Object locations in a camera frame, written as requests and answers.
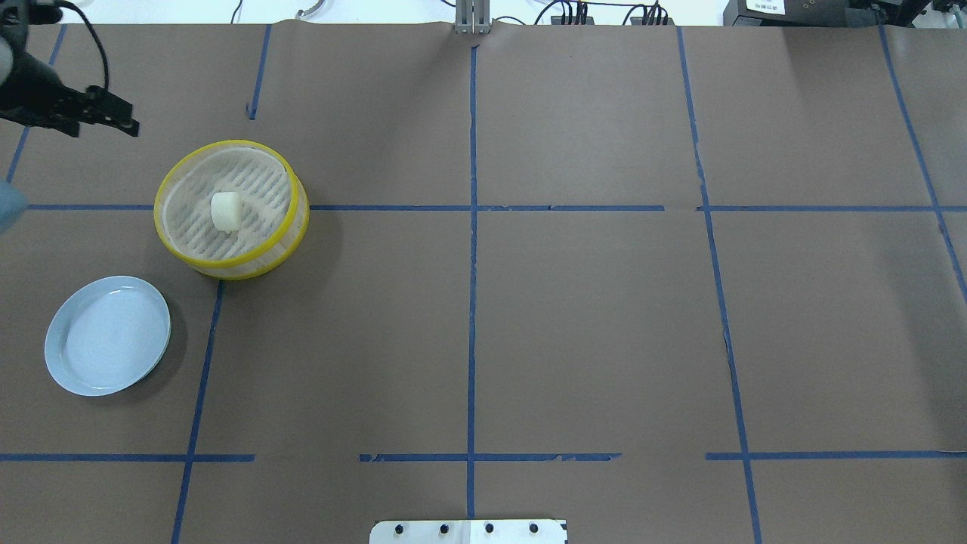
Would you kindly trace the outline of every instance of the yellow steamer rim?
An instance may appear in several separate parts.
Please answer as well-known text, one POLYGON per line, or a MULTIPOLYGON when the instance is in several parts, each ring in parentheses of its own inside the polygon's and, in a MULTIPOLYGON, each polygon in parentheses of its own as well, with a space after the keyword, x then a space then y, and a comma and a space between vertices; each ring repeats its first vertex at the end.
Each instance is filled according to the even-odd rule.
POLYGON ((299 177, 274 149, 254 141, 229 139, 192 152, 164 176, 155 197, 154 216, 155 229, 164 247, 188 266, 221 280, 245 280, 279 266, 296 250, 308 226, 308 199, 299 177), (236 166, 230 163, 231 158, 223 157, 225 160, 219 165, 216 159, 226 154, 261 161, 262 170, 258 175, 263 178, 273 175, 279 178, 284 174, 287 194, 282 191, 284 187, 280 184, 274 188, 259 186, 259 179, 255 178, 253 172, 246 176, 246 164, 236 166), (278 162, 280 169, 272 170, 272 160, 278 162), (227 167, 228 171, 209 171, 219 166, 227 167), (240 233, 216 231, 211 218, 203 212, 209 209, 207 206, 212 195, 223 191, 238 191, 243 195, 246 206, 243 224, 246 226, 240 233), (266 202, 267 197, 273 202, 266 202), (280 208, 269 210, 277 212, 275 217, 272 214, 268 219, 263 217, 265 214, 252 216, 253 204, 265 208, 278 205, 278 201, 285 198, 288 204, 280 220, 280 208), (277 227, 271 225, 275 221, 278 221, 277 227), (253 232, 256 224, 266 223, 271 225, 269 230, 263 228, 262 231, 253 232), (199 236, 204 236, 203 241, 208 243, 205 251, 196 247, 199 236), (239 245, 243 251, 233 251, 239 245))

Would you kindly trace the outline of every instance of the table surface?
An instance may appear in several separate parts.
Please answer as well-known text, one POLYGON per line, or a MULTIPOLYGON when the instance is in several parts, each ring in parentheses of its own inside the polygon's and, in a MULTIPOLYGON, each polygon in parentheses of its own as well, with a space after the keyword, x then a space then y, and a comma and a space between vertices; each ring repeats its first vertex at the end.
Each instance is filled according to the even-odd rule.
MULTIPOLYGON (((567 519, 571 542, 962 542, 967 34, 103 26, 141 136, 0 126, 0 539, 366 542, 567 519), (151 203, 207 143, 313 205, 204 277, 151 203), (159 367, 44 366, 64 300, 166 298, 159 367)), ((31 50, 100 78, 83 27, 31 50)))

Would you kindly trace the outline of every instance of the label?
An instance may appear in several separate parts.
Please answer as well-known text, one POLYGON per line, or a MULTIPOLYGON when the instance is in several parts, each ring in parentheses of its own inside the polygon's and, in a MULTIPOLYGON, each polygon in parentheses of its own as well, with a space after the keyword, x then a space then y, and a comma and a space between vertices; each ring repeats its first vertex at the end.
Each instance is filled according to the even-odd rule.
POLYGON ((785 15, 785 0, 746 0, 746 8, 763 14, 785 15))

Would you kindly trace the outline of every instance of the light blue plate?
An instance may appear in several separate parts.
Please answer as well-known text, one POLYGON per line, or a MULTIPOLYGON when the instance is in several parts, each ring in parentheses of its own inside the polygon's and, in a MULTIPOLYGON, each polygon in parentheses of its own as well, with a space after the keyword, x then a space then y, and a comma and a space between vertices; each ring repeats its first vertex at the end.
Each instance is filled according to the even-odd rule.
POLYGON ((144 378, 161 361, 171 315, 151 284, 111 276, 71 295, 47 328, 44 358, 61 387, 109 395, 144 378))

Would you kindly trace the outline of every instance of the blue tape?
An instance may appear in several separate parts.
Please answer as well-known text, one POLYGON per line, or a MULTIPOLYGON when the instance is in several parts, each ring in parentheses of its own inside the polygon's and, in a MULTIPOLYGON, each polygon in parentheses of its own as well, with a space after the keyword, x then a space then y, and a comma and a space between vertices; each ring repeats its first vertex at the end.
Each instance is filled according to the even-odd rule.
POLYGON ((36 211, 151 211, 153 204, 30 204, 36 211))
POLYGON ((185 504, 188 502, 188 487, 191 483, 191 466, 194 463, 194 449, 198 444, 198 428, 201 426, 201 410, 205 406, 205 391, 208 388, 208 374, 212 366, 212 352, 215 350, 215 333, 219 327, 221 317, 221 300, 225 292, 225 282, 219 280, 219 287, 215 293, 215 309, 212 311, 212 323, 208 329, 208 345, 205 347, 205 361, 201 367, 201 381, 198 384, 198 397, 194 403, 194 418, 191 420, 191 435, 188 441, 188 455, 185 460, 185 471, 182 474, 182 487, 178 495, 178 509, 175 511, 175 525, 171 532, 171 544, 178 544, 181 538, 182 520, 185 518, 185 504))
POLYGON ((706 453, 706 461, 809 461, 831 459, 967 459, 965 451, 867 450, 867 451, 759 451, 706 453))
POLYGON ((642 205, 642 206, 623 206, 623 205, 541 205, 525 204, 510 206, 479 206, 482 212, 663 212, 664 206, 642 205))
POLYGON ((477 45, 470 48, 470 311, 467 318, 467 519, 476 514, 477 440, 477 45))
MULTIPOLYGON (((578 463, 607 463, 621 457, 620 453, 475 453, 474 463, 539 463, 547 461, 576 461, 578 463)), ((377 453, 362 454, 360 463, 464 463, 465 453, 377 453)))
POLYGON ((899 104, 900 114, 903 115, 903 123, 906 125, 907 135, 910 137, 910 143, 913 145, 914 154, 917 155, 917 164, 920 165, 920 174, 923 176, 924 184, 926 184, 926 191, 930 194, 930 203, 933 204, 933 211, 937 216, 937 224, 940 227, 940 232, 944 236, 944 244, 947 246, 947 254, 951 259, 953 274, 956 276, 957 284, 960 286, 960 296, 967 303, 967 283, 964 282, 963 270, 960 269, 960 260, 957 258, 957 253, 953 249, 951 235, 947 230, 947 222, 944 220, 944 212, 940 206, 940 201, 937 199, 937 192, 933 188, 930 172, 926 168, 926 160, 923 158, 920 140, 917 139, 917 132, 913 129, 913 122, 910 120, 910 113, 907 111, 906 101, 903 100, 903 91, 900 90, 900 83, 896 78, 896 71, 894 70, 894 60, 890 55, 890 44, 887 43, 887 32, 882 24, 879 25, 879 31, 880 45, 883 46, 883 56, 887 60, 887 72, 890 73, 890 82, 894 86, 896 102, 899 104))
POLYGON ((255 91, 251 95, 251 104, 246 105, 249 119, 255 119, 258 112, 258 98, 262 94, 262 76, 265 75, 265 61, 269 58, 269 40, 272 37, 272 25, 265 25, 265 36, 262 38, 262 58, 258 61, 258 76, 255 77, 255 91))
POLYGON ((712 212, 932 212, 932 206, 698 206, 712 212))
POLYGON ((477 461, 486 463, 540 463, 548 461, 607 463, 619 457, 621 457, 620 453, 478 453, 477 461))
POLYGON ((16 143, 16 150, 14 151, 14 158, 10 161, 10 167, 7 168, 7 183, 14 183, 14 174, 16 173, 16 166, 20 164, 20 155, 23 153, 23 146, 27 143, 27 136, 30 134, 30 127, 24 127, 20 131, 20 141, 16 143))
MULTIPOLYGON (((57 54, 60 52, 60 46, 64 42, 64 36, 67 34, 67 25, 62 24, 60 32, 57 33, 57 41, 54 42, 54 49, 50 52, 50 59, 47 60, 47 65, 53 66, 57 62, 57 54)), ((7 169, 7 183, 14 183, 14 174, 16 173, 16 166, 20 163, 20 155, 23 153, 23 146, 27 144, 27 135, 30 134, 30 127, 24 127, 20 132, 20 141, 16 144, 16 150, 14 151, 14 158, 10 162, 10 167, 7 169)))
POLYGON ((460 205, 394 205, 394 204, 321 204, 308 209, 326 212, 469 212, 470 206, 460 205))
POLYGON ((62 24, 60 32, 57 33, 57 41, 54 42, 54 49, 50 52, 50 59, 47 64, 53 66, 57 62, 57 55, 60 53, 60 46, 64 43, 64 36, 67 35, 68 25, 62 24))
POLYGON ((2 453, 5 463, 184 463, 184 454, 148 453, 2 453))
MULTIPOLYGON (((702 167, 702 160, 698 154, 698 123, 695 120, 695 105, 691 95, 691 82, 689 78, 689 62, 685 55, 685 37, 682 34, 682 27, 675 27, 678 34, 678 52, 682 60, 682 79, 685 83, 686 103, 689 107, 689 122, 691 124, 691 143, 695 152, 695 168, 698 171, 698 179, 701 181, 702 207, 705 215, 705 230, 709 238, 709 251, 712 254, 712 270, 716 280, 716 294, 718 296, 718 312, 722 323, 722 336, 725 339, 725 353, 728 358, 729 374, 732 379, 732 404, 735 407, 735 422, 739 429, 739 445, 744 454, 748 453, 748 440, 746 435, 746 419, 742 410, 742 394, 739 389, 739 373, 735 366, 735 353, 732 349, 732 333, 728 323, 728 309, 725 306, 725 291, 722 287, 721 269, 718 266, 718 249, 716 247, 715 232, 712 224, 712 212, 709 210, 709 191, 705 182, 705 169, 702 167)), ((755 483, 752 479, 752 462, 743 459, 743 469, 746 476, 746 494, 748 497, 748 511, 752 522, 752 536, 755 544, 762 544, 762 529, 759 524, 759 507, 755 497, 755 483)))
MULTIPOLYGON (((0 453, 0 463, 184 463, 185 454, 168 453, 0 453)), ((253 463, 253 454, 196 455, 196 463, 253 463)))
POLYGON ((360 463, 466 463, 465 453, 378 453, 360 455, 360 463))
POLYGON ((197 454, 193 463, 254 463, 255 455, 251 453, 206 453, 197 454))

